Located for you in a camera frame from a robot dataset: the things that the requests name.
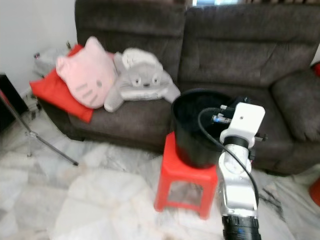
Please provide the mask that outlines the red cushion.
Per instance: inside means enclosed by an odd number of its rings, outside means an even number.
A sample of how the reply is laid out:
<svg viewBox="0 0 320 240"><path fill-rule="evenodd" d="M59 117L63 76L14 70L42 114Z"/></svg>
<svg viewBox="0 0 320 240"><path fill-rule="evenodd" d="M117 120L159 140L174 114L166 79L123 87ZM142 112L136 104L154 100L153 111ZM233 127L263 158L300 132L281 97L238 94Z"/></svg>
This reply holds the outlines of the red cushion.
<svg viewBox="0 0 320 240"><path fill-rule="evenodd" d="M46 103L53 105L66 114L67 118L74 118L84 123L90 123L94 110L79 103L73 96L62 78L53 68L40 80L29 83L32 93Z"/></svg>

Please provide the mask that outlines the red plastic stool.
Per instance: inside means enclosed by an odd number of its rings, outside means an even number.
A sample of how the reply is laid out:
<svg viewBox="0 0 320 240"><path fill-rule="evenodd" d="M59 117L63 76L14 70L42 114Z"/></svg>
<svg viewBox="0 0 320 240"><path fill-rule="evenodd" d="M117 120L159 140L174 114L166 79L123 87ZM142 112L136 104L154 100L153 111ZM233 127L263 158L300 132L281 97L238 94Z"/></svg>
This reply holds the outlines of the red plastic stool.
<svg viewBox="0 0 320 240"><path fill-rule="evenodd" d="M169 201L170 188L175 182L185 182L202 187L198 205ZM208 220L218 188L216 167L195 168L183 163L178 155L178 146L174 132L170 132L165 141L160 176L154 201L154 208L162 212L166 207L194 210L202 220Z"/></svg>

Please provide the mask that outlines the red waste bin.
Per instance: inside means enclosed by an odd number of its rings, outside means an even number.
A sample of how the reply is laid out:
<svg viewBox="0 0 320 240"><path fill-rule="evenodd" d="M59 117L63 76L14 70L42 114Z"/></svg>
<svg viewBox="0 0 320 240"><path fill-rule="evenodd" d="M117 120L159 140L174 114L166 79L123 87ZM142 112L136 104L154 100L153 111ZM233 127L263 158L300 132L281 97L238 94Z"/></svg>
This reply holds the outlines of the red waste bin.
<svg viewBox="0 0 320 240"><path fill-rule="evenodd" d="M308 189L310 198L320 207L320 177Z"/></svg>

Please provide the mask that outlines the dark grey fabric sofa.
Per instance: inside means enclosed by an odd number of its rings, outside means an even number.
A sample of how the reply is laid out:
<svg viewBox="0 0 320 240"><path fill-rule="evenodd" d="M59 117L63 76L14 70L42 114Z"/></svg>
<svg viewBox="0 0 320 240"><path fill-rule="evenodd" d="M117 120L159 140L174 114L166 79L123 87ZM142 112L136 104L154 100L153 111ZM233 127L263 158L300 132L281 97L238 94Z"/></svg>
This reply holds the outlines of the dark grey fabric sofa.
<svg viewBox="0 0 320 240"><path fill-rule="evenodd" d="M187 7L76 0L77 40L154 54L182 93L208 89L263 106L253 167L295 175L320 164L320 4Z"/></svg>

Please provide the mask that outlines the black cabinet with red trim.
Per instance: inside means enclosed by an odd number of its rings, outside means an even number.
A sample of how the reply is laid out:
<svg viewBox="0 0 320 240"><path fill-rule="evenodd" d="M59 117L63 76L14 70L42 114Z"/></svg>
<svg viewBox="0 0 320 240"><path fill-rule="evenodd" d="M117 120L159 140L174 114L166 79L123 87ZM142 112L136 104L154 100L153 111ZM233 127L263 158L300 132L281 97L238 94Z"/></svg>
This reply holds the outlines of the black cabinet with red trim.
<svg viewBox="0 0 320 240"><path fill-rule="evenodd" d="M29 110L25 101L5 74L0 74L0 90L19 115L25 114ZM14 120L15 117L9 109L3 102L0 103L0 131L6 130Z"/></svg>

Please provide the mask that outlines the side table with lace cover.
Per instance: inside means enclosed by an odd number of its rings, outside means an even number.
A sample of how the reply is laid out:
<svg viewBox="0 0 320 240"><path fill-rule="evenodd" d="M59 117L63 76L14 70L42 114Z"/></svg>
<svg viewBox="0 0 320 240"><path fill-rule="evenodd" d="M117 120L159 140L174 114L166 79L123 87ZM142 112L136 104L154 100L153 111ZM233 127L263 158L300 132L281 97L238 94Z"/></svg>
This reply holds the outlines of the side table with lace cover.
<svg viewBox="0 0 320 240"><path fill-rule="evenodd" d="M70 50L63 48L46 48L33 55L33 71L37 75L44 77L49 74L57 65L57 58L64 57Z"/></svg>

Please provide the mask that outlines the pale grey Totoro plush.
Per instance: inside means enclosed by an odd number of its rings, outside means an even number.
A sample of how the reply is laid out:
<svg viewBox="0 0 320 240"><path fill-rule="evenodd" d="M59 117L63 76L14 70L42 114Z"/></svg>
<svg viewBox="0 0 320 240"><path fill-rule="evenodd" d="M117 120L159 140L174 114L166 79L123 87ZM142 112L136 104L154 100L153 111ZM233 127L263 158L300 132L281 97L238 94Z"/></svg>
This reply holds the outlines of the pale grey Totoro plush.
<svg viewBox="0 0 320 240"><path fill-rule="evenodd" d="M164 73L159 59L149 51L139 48L126 48L123 52L113 55L116 77L128 73L131 68L137 77L152 77L154 74Z"/></svg>

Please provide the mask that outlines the pink cat face pillow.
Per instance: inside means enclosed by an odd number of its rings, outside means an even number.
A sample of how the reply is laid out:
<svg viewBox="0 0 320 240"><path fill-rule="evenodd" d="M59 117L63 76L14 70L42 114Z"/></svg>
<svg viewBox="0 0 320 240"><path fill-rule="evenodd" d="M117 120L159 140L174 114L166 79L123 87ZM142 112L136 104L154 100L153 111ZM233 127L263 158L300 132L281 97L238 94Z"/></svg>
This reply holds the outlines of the pink cat face pillow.
<svg viewBox="0 0 320 240"><path fill-rule="evenodd" d="M91 109L105 105L117 78L112 55L105 51L95 36L90 36L74 55L59 56L55 71L65 82L71 96Z"/></svg>

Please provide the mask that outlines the black plastic bucket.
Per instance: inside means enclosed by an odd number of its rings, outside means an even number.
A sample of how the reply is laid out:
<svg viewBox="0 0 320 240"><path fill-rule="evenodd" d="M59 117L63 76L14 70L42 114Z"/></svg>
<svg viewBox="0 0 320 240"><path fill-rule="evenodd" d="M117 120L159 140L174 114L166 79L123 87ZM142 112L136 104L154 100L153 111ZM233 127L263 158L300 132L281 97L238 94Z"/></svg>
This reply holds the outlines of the black plastic bucket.
<svg viewBox="0 0 320 240"><path fill-rule="evenodd" d="M171 105L176 150L181 160L195 169L215 166L223 150L206 137L198 122L201 122L206 132L217 140L229 125L214 122L214 112L208 111L201 118L198 117L199 112L222 105L235 108L238 103L249 102L247 96L231 97L205 88L184 91Z"/></svg>

